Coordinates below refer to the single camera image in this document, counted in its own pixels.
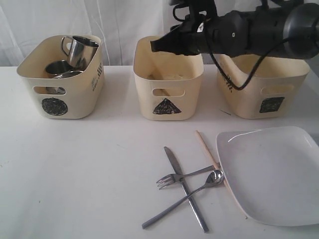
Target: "knife blade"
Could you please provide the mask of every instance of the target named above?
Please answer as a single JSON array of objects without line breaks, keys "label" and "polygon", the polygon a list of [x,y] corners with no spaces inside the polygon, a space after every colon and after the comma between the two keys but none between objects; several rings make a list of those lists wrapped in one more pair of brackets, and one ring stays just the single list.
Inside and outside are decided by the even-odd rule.
[{"label": "knife blade", "polygon": [[[183,171],[180,167],[180,164],[179,164],[177,158],[175,157],[175,155],[173,154],[173,152],[168,147],[164,147],[164,150],[165,150],[165,153],[166,153],[175,173],[177,173],[179,175],[183,175]],[[180,184],[181,184],[185,194],[188,195],[190,193],[190,190],[189,190],[184,178],[182,178],[180,180]],[[193,199],[193,197],[190,197],[188,199],[188,201],[189,201],[191,208],[193,209],[193,211],[195,213],[195,216],[196,216],[201,228],[204,230],[205,233],[209,232],[209,228],[204,220],[204,217],[203,217],[202,213],[200,212],[198,205],[195,202],[195,200]]]}]

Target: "spoon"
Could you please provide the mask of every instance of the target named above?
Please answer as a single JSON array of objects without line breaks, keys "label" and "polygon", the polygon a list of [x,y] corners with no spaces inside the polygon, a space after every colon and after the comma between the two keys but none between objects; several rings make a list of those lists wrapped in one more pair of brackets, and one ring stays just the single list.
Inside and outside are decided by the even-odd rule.
[{"label": "spoon", "polygon": [[169,208],[167,208],[166,210],[162,211],[160,214],[156,215],[155,217],[149,219],[147,222],[142,224],[142,228],[146,229],[149,226],[153,225],[154,223],[156,223],[159,219],[163,218],[164,216],[166,216],[168,213],[170,213],[171,211],[173,211],[175,208],[177,208],[180,204],[182,204],[183,202],[185,202],[189,197],[191,197],[193,194],[205,189],[205,188],[212,188],[217,186],[218,184],[220,184],[224,179],[224,174],[222,171],[220,170],[213,170],[210,175],[208,176],[208,178],[206,179],[206,183],[201,186],[200,188],[197,188],[196,190],[192,191],[189,195],[183,197],[182,199],[180,199],[179,201],[177,201],[176,203],[174,203],[173,205],[171,205]]}]

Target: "fork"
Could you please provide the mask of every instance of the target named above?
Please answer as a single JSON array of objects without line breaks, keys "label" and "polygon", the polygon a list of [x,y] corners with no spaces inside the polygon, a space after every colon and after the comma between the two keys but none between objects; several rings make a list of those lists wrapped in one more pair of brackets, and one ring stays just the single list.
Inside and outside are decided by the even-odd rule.
[{"label": "fork", "polygon": [[197,170],[195,172],[184,174],[184,175],[179,175],[179,174],[176,174],[176,173],[172,173],[172,174],[166,175],[165,177],[162,177],[156,183],[158,184],[158,187],[160,187],[159,189],[163,189],[163,188],[166,188],[169,185],[174,184],[175,182],[178,182],[181,178],[192,176],[192,175],[197,175],[197,174],[200,174],[200,173],[205,173],[205,172],[208,172],[208,171],[212,171],[214,169],[215,169],[214,166],[211,165],[211,166],[208,166],[206,168],[202,168],[202,169],[199,169],[199,170]]}]

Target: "white tablecloth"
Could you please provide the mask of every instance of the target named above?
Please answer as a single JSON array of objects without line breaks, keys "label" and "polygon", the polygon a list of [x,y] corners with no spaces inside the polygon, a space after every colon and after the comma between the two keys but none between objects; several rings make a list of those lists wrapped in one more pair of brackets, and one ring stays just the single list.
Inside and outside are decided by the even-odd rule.
[{"label": "white tablecloth", "polygon": [[[141,224],[184,196],[179,185],[155,182],[173,169],[170,147],[185,173],[211,164],[194,135],[202,132],[215,157],[219,132],[295,125],[319,142],[319,95],[311,72],[287,116],[245,120],[231,112],[205,66],[197,112],[185,121],[149,121],[139,112],[132,67],[105,67],[106,82],[91,115],[53,120],[38,114],[15,67],[0,68],[1,239],[299,239],[319,227],[273,227],[245,219],[225,187],[195,199],[210,228],[201,230],[188,203],[148,230]],[[207,174],[187,179],[191,189]]]}]

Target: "white curtain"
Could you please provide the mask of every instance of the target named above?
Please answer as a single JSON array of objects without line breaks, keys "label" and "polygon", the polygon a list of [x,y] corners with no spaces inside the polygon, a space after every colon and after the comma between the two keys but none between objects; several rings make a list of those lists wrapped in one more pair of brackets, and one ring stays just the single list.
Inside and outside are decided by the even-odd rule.
[{"label": "white curtain", "polygon": [[[59,34],[96,35],[104,41],[104,65],[131,65],[140,38],[162,35],[177,24],[168,1],[0,0],[0,66],[17,66],[42,40]],[[259,0],[215,2],[219,15],[260,5]]]}]

